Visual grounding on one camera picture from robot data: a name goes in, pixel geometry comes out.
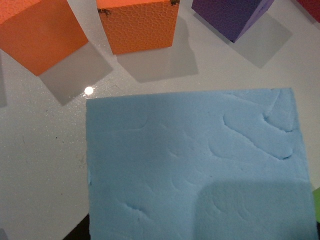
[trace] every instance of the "white surface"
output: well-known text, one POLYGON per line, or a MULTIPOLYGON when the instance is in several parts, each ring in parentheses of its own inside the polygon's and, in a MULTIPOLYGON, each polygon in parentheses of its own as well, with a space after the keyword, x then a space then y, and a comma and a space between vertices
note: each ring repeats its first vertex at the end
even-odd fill
POLYGON ((61 240, 88 213, 86 98, 291 87, 320 187, 320 24, 295 0, 276 0, 236 44, 184 0, 172 47, 120 56, 95 1, 69 3, 85 47, 40 77, 0 52, 0 229, 8 240, 61 240))

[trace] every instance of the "textured foam surface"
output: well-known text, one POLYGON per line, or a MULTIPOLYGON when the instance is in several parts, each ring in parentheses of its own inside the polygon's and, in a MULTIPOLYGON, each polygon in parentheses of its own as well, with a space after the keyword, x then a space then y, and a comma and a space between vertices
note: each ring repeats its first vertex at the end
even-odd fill
POLYGON ((67 0, 0 0, 0 48, 36 76, 88 42, 67 0))
POLYGON ((320 223, 320 188, 313 191, 314 204, 315 204, 315 217, 320 223))
POLYGON ((291 89, 90 99, 92 240, 316 240, 291 89))
POLYGON ((0 0, 0 24, 41 0, 0 0))
POLYGON ((273 2, 274 0, 193 0, 192 9, 234 43, 273 2))
POLYGON ((170 0, 131 0, 120 6, 113 3, 97 1, 113 54, 172 46, 179 4, 172 5, 170 0))
POLYGON ((319 0, 297 0, 313 17, 320 23, 320 1, 319 0))

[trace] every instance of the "blue foam block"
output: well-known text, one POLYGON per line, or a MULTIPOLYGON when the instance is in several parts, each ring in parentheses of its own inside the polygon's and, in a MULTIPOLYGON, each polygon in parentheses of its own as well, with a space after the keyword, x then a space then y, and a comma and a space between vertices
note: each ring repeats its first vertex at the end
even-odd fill
POLYGON ((291 89, 87 101, 92 240, 317 240, 291 89))

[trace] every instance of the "purple cube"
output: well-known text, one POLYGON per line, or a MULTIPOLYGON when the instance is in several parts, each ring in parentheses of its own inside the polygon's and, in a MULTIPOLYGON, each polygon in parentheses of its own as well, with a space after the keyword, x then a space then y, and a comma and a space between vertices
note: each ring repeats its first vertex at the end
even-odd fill
POLYGON ((193 0, 192 9, 234 43, 273 2, 274 0, 193 0))

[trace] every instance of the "orange foam cube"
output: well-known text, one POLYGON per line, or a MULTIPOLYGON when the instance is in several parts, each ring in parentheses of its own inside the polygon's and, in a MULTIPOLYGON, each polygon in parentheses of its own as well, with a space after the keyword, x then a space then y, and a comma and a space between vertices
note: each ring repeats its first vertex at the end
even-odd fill
POLYGON ((179 0, 96 0, 113 54, 171 47, 179 0))
POLYGON ((0 0, 0 49, 36 76, 87 42, 67 0, 0 0))

